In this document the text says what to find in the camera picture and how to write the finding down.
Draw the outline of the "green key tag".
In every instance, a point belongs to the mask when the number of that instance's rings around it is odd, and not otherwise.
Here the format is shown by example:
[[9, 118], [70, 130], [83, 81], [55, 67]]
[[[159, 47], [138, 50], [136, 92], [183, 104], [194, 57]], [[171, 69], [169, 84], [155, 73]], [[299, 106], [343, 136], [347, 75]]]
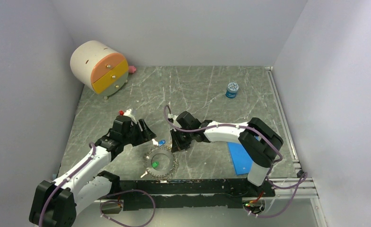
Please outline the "green key tag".
[[153, 162], [153, 163], [151, 164], [151, 166], [152, 166], [153, 168], [156, 168], [156, 167], [159, 166], [159, 162]]

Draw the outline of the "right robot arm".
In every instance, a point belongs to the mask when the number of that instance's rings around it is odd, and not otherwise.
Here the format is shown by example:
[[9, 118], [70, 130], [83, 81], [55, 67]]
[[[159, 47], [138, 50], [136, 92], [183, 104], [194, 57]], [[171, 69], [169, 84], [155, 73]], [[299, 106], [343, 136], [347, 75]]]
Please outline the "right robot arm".
[[252, 159], [245, 183], [245, 190], [250, 196], [262, 192], [273, 164], [283, 158], [280, 153], [283, 139], [259, 118], [253, 117], [242, 123], [221, 123], [213, 120], [201, 122], [187, 111], [178, 116], [171, 113], [165, 116], [172, 127], [172, 152], [190, 148], [193, 141], [240, 144]]

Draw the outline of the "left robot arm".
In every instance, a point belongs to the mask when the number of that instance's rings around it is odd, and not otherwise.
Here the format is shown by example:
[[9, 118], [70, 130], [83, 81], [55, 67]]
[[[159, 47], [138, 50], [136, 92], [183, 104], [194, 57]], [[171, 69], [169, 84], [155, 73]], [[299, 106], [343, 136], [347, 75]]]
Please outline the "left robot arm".
[[72, 169], [55, 180], [42, 181], [36, 188], [29, 221], [39, 227], [71, 227], [77, 217], [95, 200], [120, 193], [120, 177], [104, 171], [126, 145], [133, 147], [149, 142], [156, 134], [143, 119], [119, 115], [107, 134]]

